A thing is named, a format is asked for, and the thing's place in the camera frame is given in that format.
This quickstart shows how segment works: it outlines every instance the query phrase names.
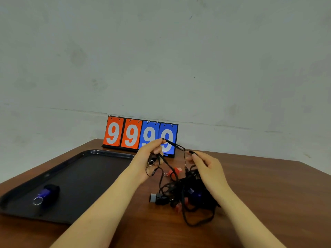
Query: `person's left arm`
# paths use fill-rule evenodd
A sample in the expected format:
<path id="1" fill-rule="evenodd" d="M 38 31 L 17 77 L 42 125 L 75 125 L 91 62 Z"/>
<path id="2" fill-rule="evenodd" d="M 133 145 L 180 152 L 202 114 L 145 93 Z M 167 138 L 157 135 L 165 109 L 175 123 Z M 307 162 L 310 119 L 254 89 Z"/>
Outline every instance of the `person's left arm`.
<path id="1" fill-rule="evenodd" d="M 130 165 L 102 196 L 94 202 L 51 246 L 51 248 L 108 248 L 126 207 L 147 178 L 146 166 L 151 152 L 162 153 L 162 139 L 141 147 Z M 151 172 L 155 166 L 147 169 Z"/>

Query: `hand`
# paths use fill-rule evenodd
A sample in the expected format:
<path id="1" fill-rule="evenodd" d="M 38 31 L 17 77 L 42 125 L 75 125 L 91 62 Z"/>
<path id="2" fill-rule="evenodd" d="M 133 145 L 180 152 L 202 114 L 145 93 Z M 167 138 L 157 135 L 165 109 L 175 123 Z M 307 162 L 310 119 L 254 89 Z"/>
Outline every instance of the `hand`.
<path id="1" fill-rule="evenodd" d="M 197 155 L 186 151 L 186 162 L 197 166 L 200 177 L 211 195 L 215 198 L 220 193 L 231 191 L 219 160 L 200 151 L 194 152 Z"/>
<path id="2" fill-rule="evenodd" d="M 155 168 L 159 165 L 159 162 L 156 161 L 152 166 L 147 167 L 147 161 L 148 158 L 152 153 L 154 154 L 161 154 L 163 156 L 162 152 L 162 146 L 161 144 L 166 143 L 165 140 L 162 138 L 156 139 L 154 141 L 149 142 L 148 144 L 142 146 L 135 157 L 132 159 L 129 167 L 134 171 L 134 174 L 137 176 L 139 183 L 143 183 L 147 178 L 148 175 L 150 176 L 152 172 L 155 170 Z"/>

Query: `wooden table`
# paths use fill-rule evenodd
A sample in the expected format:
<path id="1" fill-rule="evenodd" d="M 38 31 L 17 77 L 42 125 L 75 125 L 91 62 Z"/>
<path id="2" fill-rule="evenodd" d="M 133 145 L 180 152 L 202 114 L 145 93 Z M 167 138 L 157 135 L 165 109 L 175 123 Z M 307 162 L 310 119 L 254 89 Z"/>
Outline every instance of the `wooden table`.
<path id="1" fill-rule="evenodd" d="M 89 149 L 94 139 L 0 184 L 0 195 Z M 331 176 L 300 162 L 208 152 L 218 158 L 233 191 L 290 247 L 331 247 Z M 168 159 L 184 166 L 183 154 Z M 214 220 L 191 228 L 169 206 L 149 203 L 158 191 L 159 171 L 134 194 L 110 247 L 242 247 L 230 221 L 217 209 Z M 203 213 L 189 215 L 192 222 Z M 67 225 L 0 215 L 0 247 L 49 247 Z"/>

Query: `metal ring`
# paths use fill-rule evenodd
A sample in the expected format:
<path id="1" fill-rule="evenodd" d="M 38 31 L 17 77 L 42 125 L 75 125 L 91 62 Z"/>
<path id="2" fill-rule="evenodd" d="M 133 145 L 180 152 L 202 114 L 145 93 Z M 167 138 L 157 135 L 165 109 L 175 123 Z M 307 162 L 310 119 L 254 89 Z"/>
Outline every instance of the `metal ring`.
<path id="1" fill-rule="evenodd" d="M 36 200 L 36 199 L 39 199 L 39 198 L 41 198 L 41 201 L 40 201 L 40 203 L 36 204 L 35 200 Z M 43 199 L 42 197 L 39 197 L 39 196 L 38 196 L 38 197 L 36 197 L 36 198 L 33 200 L 32 204 L 33 204 L 33 205 L 40 205 L 40 204 L 43 202 L 43 200 L 44 200 L 44 199 Z"/>

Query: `orange number card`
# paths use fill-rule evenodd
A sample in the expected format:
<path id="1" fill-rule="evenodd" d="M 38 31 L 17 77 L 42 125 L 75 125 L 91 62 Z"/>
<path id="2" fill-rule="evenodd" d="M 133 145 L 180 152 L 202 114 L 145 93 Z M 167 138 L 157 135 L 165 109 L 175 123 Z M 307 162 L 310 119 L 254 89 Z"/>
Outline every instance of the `orange number card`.
<path id="1" fill-rule="evenodd" d="M 138 149 L 142 120 L 126 119 L 121 146 Z"/>
<path id="2" fill-rule="evenodd" d="M 124 118 L 108 116 L 103 144 L 119 146 L 121 141 Z"/>

